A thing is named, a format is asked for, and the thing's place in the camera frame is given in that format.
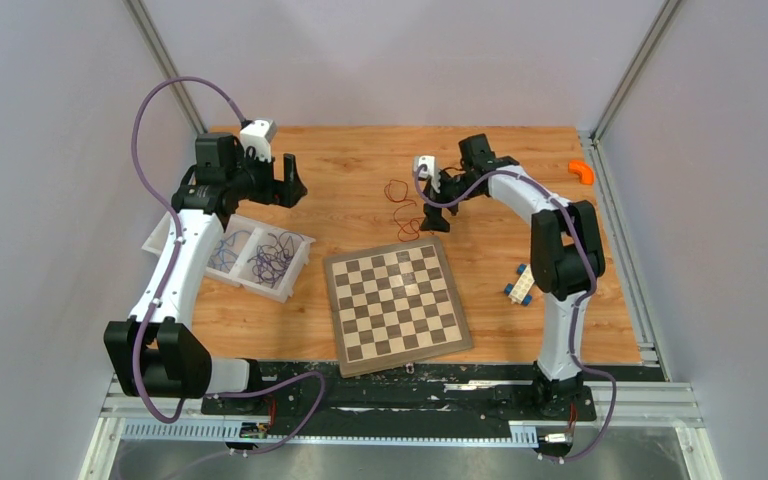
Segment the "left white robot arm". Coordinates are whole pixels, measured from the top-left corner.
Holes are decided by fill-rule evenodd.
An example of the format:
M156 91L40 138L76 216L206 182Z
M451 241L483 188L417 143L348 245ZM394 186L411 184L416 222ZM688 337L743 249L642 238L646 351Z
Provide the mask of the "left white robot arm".
M274 135L249 124L239 134L195 140L195 163L167 202L169 231L145 293L124 321L105 329L103 343L128 396L194 399L226 394L242 414L260 410L266 388L254 360L212 356L191 330L211 254L242 201L295 206L307 189L294 155L276 178Z

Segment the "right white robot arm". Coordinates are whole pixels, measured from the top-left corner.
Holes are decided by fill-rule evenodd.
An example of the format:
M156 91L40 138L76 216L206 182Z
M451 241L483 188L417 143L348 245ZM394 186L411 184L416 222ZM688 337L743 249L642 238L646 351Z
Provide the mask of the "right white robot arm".
M527 406L543 418L568 416L584 391L579 357L585 311L606 267L594 205L572 202L540 184L511 156L499 156L484 134L461 140L460 170L451 175L433 157L417 156L412 173L424 202L424 231L447 232L443 213L484 195L527 222L530 267L545 297L544 331Z

